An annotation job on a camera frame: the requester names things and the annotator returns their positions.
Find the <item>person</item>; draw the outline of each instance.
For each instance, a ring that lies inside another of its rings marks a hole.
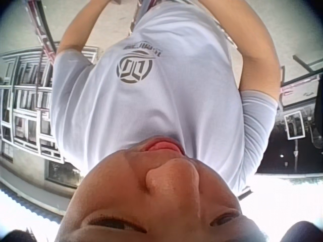
[[[53,67],[52,132],[86,174],[56,241],[265,241],[237,195],[274,126],[280,66],[244,0],[161,2],[93,65],[81,53],[109,0],[90,0]]]

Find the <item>mouth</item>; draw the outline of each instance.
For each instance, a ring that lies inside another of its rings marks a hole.
[[[148,142],[141,151],[173,150],[185,155],[183,147],[171,138],[156,138]]]

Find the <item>window frame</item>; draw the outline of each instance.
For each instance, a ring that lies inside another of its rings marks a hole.
[[[63,186],[63,187],[66,187],[66,188],[72,188],[72,189],[77,189],[77,185],[72,185],[72,184],[67,184],[67,183],[63,183],[63,182],[60,182],[58,180],[55,180],[51,177],[49,177],[49,163],[50,162],[55,162],[55,161],[52,161],[52,160],[45,160],[45,180],[51,182],[51,183],[55,183],[55,184],[58,184],[60,186]]]

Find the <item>skin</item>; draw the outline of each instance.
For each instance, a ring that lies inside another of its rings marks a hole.
[[[211,242],[259,231],[214,170],[170,149],[142,151],[161,139],[148,139],[101,161],[76,190],[56,241]],[[91,224],[102,218],[131,225]]]

